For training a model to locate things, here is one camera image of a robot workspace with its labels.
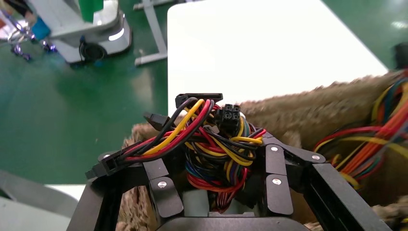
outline green epoxy floor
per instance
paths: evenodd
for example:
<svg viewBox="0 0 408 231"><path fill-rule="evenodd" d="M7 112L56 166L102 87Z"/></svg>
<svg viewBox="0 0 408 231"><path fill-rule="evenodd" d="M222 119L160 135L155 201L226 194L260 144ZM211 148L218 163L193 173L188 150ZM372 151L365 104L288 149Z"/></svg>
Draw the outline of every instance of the green epoxy floor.
<svg viewBox="0 0 408 231"><path fill-rule="evenodd" d="M136 68L141 53L156 52L143 12L121 0L133 45L102 65L76 69L57 54L25 44L27 64L0 47L0 168L42 183L84 183L99 154L120 148L144 111L167 112L167 61ZM408 0L326 0L326 4L387 67L391 47L408 41ZM156 8L166 35L166 12Z"/></svg>

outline table top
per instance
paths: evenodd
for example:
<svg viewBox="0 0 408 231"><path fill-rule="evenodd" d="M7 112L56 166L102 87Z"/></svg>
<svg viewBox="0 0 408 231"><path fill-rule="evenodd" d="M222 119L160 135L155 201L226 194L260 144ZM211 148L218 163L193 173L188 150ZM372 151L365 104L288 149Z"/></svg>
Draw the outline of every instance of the table top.
<svg viewBox="0 0 408 231"><path fill-rule="evenodd" d="M236 103L387 72L320 0L177 4L167 38L169 115L180 93L221 92L221 103Z"/></svg>

